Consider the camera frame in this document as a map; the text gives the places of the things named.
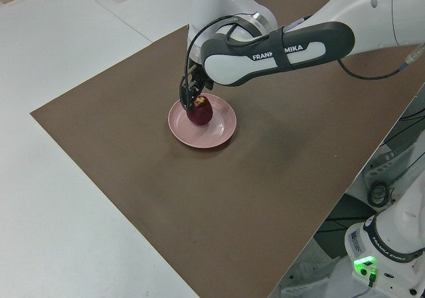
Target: brown mat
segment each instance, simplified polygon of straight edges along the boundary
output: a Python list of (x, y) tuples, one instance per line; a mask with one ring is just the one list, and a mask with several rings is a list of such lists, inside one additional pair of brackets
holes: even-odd
[[(288, 24), (328, 0), (257, 1)], [(378, 82), (332, 63), (215, 86), (238, 127), (201, 151), (167, 125), (186, 38), (180, 29), (32, 115), (202, 298), (266, 298), (420, 89), (424, 61)], [(407, 52), (345, 62), (381, 74)]]

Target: pink plate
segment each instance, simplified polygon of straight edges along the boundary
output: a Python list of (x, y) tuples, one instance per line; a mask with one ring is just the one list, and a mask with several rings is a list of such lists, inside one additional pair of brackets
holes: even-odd
[(168, 124), (177, 139), (191, 147), (206, 149), (216, 147), (230, 139), (236, 129), (236, 115), (222, 98), (206, 96), (212, 106), (212, 119), (205, 125), (195, 125), (177, 101), (168, 113)]

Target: red apple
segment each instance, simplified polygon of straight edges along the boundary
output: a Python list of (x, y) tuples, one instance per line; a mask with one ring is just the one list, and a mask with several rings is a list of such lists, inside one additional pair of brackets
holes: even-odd
[(213, 107), (206, 96), (198, 96), (186, 114), (194, 124), (204, 125), (213, 118)]

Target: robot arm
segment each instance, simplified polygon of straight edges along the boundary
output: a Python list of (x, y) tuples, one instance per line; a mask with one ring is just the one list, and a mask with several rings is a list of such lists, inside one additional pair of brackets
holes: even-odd
[[(278, 28), (273, 14), (253, 0), (194, 0), (189, 52), (203, 77), (192, 91), (182, 82), (183, 107), (191, 106), (202, 83), (239, 86), (257, 76), (425, 42), (424, 9), (425, 0), (330, 0), (307, 20)], [(237, 15), (195, 38), (201, 27), (231, 14)]]

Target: white robot link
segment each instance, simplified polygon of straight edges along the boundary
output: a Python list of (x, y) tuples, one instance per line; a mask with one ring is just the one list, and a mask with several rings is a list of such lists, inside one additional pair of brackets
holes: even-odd
[[(368, 50), (420, 44), (401, 71), (425, 52), (424, 9), (425, 0), (330, 0), (313, 16), (278, 28), (254, 0), (193, 0), (182, 106), (190, 109), (214, 82), (239, 86)], [(425, 174), (396, 205), (348, 229), (349, 260), (341, 263), (351, 264), (352, 279), (365, 288), (393, 298), (425, 295), (424, 182)]]

